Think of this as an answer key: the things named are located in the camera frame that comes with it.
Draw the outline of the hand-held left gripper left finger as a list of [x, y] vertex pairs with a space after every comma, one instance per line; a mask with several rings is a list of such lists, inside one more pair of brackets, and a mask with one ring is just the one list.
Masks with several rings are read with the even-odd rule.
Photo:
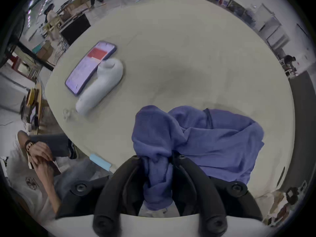
[[56, 219], [93, 214], [93, 231], [100, 237], [121, 236], [120, 215], [137, 216], [144, 201], [142, 159], [132, 156], [111, 177], [71, 183]]

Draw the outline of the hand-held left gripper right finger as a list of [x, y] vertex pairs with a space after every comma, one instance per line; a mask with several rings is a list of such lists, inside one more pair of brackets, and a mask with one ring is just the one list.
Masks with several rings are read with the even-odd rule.
[[221, 237], [228, 229], [227, 216], [263, 220], [246, 184], [207, 176], [188, 157], [172, 154], [172, 199], [180, 216], [199, 214], [201, 237]]

